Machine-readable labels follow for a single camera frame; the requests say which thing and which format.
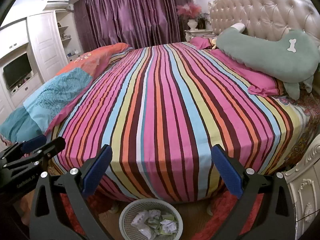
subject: air conditioner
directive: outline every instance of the air conditioner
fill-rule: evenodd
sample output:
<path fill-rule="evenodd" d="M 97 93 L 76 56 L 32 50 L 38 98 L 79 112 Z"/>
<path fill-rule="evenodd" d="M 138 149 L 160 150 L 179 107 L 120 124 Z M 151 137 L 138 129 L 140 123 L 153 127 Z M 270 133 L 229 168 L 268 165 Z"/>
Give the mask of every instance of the air conditioner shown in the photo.
<path fill-rule="evenodd" d="M 69 8 L 69 0 L 44 0 L 46 2 L 44 10 Z"/>

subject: black cable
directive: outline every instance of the black cable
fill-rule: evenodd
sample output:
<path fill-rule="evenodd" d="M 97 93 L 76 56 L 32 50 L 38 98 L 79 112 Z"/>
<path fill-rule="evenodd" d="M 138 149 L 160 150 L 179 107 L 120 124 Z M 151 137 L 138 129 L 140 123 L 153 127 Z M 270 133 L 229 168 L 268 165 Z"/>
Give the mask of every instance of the black cable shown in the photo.
<path fill-rule="evenodd" d="M 303 217 L 303 218 L 301 218 L 301 219 L 299 219 L 297 222 L 299 222 L 300 220 L 302 220 L 302 219 L 305 219 L 306 217 L 308 217 L 308 216 L 311 216 L 311 215 L 313 215 L 314 213 L 316 213 L 316 212 L 318 212 L 320 209 L 318 209 L 317 211 L 314 211 L 313 213 L 311 213 L 311 214 L 309 214 L 309 215 L 307 215 L 307 216 L 305 216 L 305 217 Z"/>

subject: bedside table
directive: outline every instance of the bedside table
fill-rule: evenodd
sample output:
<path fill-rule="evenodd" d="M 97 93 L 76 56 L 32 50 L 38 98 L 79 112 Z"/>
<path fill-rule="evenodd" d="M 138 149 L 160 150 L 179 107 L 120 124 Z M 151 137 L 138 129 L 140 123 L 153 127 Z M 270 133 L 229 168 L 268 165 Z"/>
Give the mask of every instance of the bedside table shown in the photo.
<path fill-rule="evenodd" d="M 212 30 L 198 30 L 195 29 L 194 31 L 185 30 L 186 33 L 186 41 L 190 41 L 193 37 L 202 37 L 207 34 L 212 34 Z"/>

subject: green plush toy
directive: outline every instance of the green plush toy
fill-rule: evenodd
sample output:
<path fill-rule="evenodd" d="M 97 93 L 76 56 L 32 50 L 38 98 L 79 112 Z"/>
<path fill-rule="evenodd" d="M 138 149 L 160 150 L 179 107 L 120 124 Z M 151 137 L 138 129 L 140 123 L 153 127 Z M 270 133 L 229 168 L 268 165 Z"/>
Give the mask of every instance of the green plush toy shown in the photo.
<path fill-rule="evenodd" d="M 308 34 L 292 30 L 279 41 L 267 41 L 239 33 L 244 29 L 239 25 L 217 37 L 219 49 L 247 67 L 281 80 L 292 99 L 299 99 L 299 82 L 311 92 L 320 53 Z"/>

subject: white vase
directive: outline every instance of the white vase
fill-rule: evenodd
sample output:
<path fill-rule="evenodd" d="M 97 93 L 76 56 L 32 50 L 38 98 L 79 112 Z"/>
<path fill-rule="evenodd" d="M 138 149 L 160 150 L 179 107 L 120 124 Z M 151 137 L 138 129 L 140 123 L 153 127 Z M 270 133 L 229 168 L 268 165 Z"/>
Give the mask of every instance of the white vase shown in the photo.
<path fill-rule="evenodd" d="M 196 20 L 189 20 L 188 26 L 190 27 L 191 31 L 194 31 L 198 25 L 198 22 Z"/>

